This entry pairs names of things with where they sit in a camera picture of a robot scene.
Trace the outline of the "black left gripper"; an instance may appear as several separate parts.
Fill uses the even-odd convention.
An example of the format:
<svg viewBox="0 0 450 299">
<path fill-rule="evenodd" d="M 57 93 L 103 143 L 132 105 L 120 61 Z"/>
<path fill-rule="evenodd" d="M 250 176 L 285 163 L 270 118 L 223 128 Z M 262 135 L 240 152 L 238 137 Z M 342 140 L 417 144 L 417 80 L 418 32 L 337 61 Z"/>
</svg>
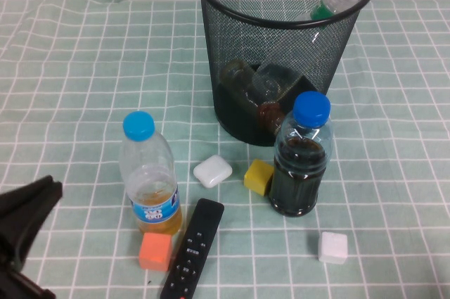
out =
<svg viewBox="0 0 450 299">
<path fill-rule="evenodd" d="M 62 183 L 50 175 L 1 194 L 1 298 L 56 298 L 22 270 L 37 233 L 62 196 Z"/>
</svg>

